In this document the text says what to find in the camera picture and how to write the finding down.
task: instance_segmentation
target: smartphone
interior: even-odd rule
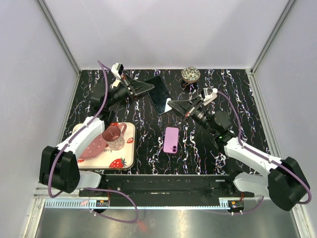
[[[165,130],[165,139],[163,151],[165,153],[175,154],[177,152],[179,129],[176,127],[167,127]]]
[[[153,84],[155,86],[154,89],[148,92],[148,95],[156,112],[159,115],[162,115],[163,113],[172,110],[172,108],[167,104],[169,101],[171,101],[171,98],[162,79],[159,76],[156,76],[154,78],[146,80],[145,82]]]

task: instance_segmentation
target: purple smartphone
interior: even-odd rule
[[[177,152],[178,132],[179,132],[178,128],[175,128],[175,127],[166,128],[164,146],[163,146],[163,151],[165,153],[175,154]]]

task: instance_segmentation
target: ruler scale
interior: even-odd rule
[[[228,200],[219,199],[219,206],[139,206],[138,209],[153,210],[228,210]],[[45,200],[45,208],[70,208],[70,209],[134,209],[133,206],[108,207],[107,200],[99,199],[58,199]]]

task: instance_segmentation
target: white cable clip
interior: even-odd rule
[[[271,156],[270,155],[267,155],[267,161],[271,164],[272,163],[272,158],[271,158]]]

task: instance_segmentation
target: small bowl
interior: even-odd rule
[[[186,83],[196,83],[200,75],[199,70],[195,67],[187,67],[182,70],[182,78]]]

